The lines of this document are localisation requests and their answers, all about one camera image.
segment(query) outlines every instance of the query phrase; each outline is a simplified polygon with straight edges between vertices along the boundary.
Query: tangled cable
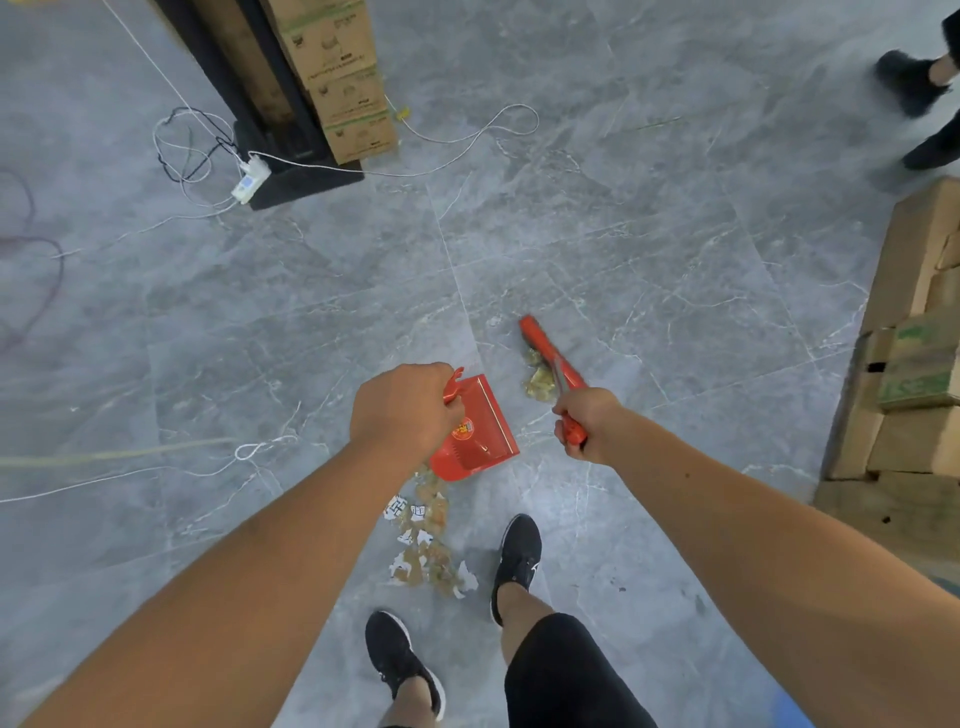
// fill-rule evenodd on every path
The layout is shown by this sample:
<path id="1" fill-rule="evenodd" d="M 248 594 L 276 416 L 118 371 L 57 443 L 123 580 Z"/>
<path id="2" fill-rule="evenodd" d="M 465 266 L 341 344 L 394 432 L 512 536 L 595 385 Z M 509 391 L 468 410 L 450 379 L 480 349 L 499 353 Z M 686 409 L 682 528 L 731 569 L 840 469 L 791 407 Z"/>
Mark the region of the tangled cable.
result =
<path id="1" fill-rule="evenodd" d="M 2 342 L 0 342 L 0 356 L 2 356 L 13 349 L 16 345 L 26 341 L 27 336 L 34 329 L 39 320 L 43 318 L 43 315 L 48 310 L 50 310 L 50 306 L 53 305 L 54 300 L 60 294 L 60 289 L 63 287 L 63 276 L 66 273 L 66 254 L 63 252 L 63 247 L 56 240 L 52 240 L 49 237 L 30 234 L 30 230 L 34 225 L 34 220 L 36 218 L 36 201 L 34 200 L 34 192 L 30 188 L 30 185 L 27 184 L 27 181 L 23 179 L 23 177 L 21 177 L 17 172 L 14 172 L 12 169 L 7 167 L 0 167 L 0 175 L 13 177 L 20 185 L 21 189 L 23 189 L 23 195 L 27 199 L 27 215 L 24 219 L 23 225 L 21 226 L 22 231 L 14 234 L 0 233 L 0 255 L 3 254 L 3 249 L 9 248 L 9 246 L 21 246 L 30 243 L 45 243 L 52 246 L 54 250 L 57 251 L 57 253 L 51 257 L 57 261 L 58 267 L 57 278 L 50 287 L 50 291 L 47 293 L 47 296 L 40 305 L 40 308 L 36 310 L 36 313 L 34 313 L 34 315 L 27 320 L 27 323 L 21 326 L 19 329 L 8 324 L 8 327 L 11 329 L 11 331 L 2 340 Z"/>

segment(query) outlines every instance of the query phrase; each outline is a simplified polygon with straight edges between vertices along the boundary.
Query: stacked cardboard boxes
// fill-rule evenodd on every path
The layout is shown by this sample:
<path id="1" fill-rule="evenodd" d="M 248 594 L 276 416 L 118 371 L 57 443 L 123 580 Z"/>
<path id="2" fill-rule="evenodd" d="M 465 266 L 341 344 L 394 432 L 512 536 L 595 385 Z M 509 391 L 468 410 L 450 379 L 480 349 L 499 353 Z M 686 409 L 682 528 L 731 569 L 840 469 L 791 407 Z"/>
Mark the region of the stacked cardboard boxes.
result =
<path id="1" fill-rule="evenodd" d="M 396 146 L 364 0 L 267 0 L 326 140 L 344 163 Z"/>
<path id="2" fill-rule="evenodd" d="M 825 479 L 815 505 L 960 584 L 960 180 L 894 208 Z"/>

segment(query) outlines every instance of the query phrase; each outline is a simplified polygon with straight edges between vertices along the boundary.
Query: left hand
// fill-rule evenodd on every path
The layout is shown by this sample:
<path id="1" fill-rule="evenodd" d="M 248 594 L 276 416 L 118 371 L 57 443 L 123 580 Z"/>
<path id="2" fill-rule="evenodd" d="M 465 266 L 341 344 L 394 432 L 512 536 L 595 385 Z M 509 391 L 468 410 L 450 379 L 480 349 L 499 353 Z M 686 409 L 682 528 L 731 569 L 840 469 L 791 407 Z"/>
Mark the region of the left hand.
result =
<path id="1" fill-rule="evenodd" d="M 443 362 L 401 364 L 364 382 L 353 400 L 350 440 L 399 438 L 426 460 L 464 419 L 459 397 L 444 404 L 452 376 Z"/>

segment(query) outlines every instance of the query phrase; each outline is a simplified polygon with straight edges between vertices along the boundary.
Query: green printed box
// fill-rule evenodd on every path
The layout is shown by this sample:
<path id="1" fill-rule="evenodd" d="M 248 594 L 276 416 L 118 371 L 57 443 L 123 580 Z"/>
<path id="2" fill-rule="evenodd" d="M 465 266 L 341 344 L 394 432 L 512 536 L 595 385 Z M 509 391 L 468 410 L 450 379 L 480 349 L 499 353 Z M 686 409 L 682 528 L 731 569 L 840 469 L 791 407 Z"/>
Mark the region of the green printed box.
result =
<path id="1" fill-rule="evenodd" d="M 884 410 L 960 403 L 960 305 L 907 319 L 897 327 L 878 400 Z"/>

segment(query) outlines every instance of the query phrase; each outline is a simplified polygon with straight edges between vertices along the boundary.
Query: shoe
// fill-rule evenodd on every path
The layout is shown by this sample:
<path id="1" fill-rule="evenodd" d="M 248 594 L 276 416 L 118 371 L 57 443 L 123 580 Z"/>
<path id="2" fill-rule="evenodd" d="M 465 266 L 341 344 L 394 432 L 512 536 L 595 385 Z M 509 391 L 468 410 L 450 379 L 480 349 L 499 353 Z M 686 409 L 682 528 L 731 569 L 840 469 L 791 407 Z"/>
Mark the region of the shoe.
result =
<path id="1" fill-rule="evenodd" d="M 911 118 L 923 116 L 933 102 L 949 91 L 949 86 L 937 86 L 927 75 L 933 61 L 918 61 L 902 51 L 889 51 L 880 57 L 874 72 L 885 88 L 897 96 L 903 113 Z"/>
<path id="2" fill-rule="evenodd" d="M 410 632 L 399 618 L 390 612 L 374 612 L 367 620 L 367 653 L 380 679 L 390 687 L 396 700 L 396 692 L 405 680 L 422 677 L 430 688 L 430 708 L 437 720 L 444 719 L 446 693 L 440 680 L 414 654 Z"/>
<path id="3" fill-rule="evenodd" d="M 939 132 L 929 136 L 903 158 L 907 169 L 936 169 L 960 159 L 960 111 Z"/>
<path id="4" fill-rule="evenodd" d="M 530 582 L 534 580 L 537 567 L 540 565 L 542 551 L 540 530 L 534 520 L 525 513 L 514 516 L 507 525 L 503 541 L 500 543 L 500 566 L 496 568 L 493 594 L 490 597 L 490 615 L 501 627 L 503 619 L 500 618 L 500 612 L 496 608 L 496 590 L 501 584 L 513 581 L 529 591 Z"/>

